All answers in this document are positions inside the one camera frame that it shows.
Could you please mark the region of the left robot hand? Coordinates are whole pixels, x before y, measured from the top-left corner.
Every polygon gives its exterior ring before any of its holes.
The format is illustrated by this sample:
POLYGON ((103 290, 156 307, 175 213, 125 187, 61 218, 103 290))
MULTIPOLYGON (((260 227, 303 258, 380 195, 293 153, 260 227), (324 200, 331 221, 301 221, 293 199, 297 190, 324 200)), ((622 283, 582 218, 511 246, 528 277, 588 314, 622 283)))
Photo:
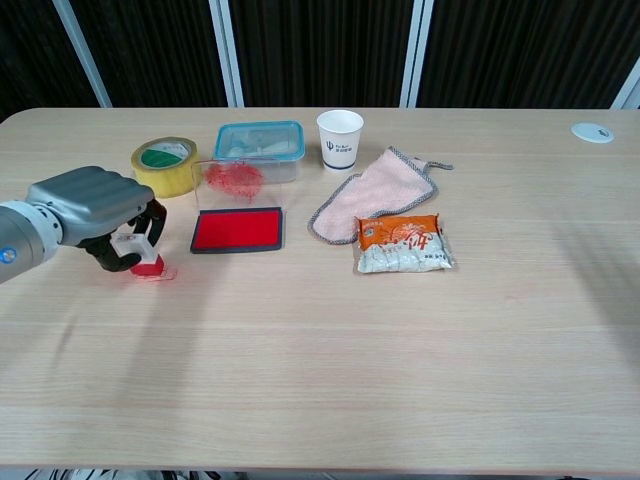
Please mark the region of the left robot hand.
POLYGON ((53 214, 60 245, 85 250, 109 272, 122 272, 142 262, 139 253, 119 255, 111 235, 122 225, 144 234, 154 246, 166 221, 166 208, 153 190, 115 171, 80 167, 32 184, 26 202, 53 214))

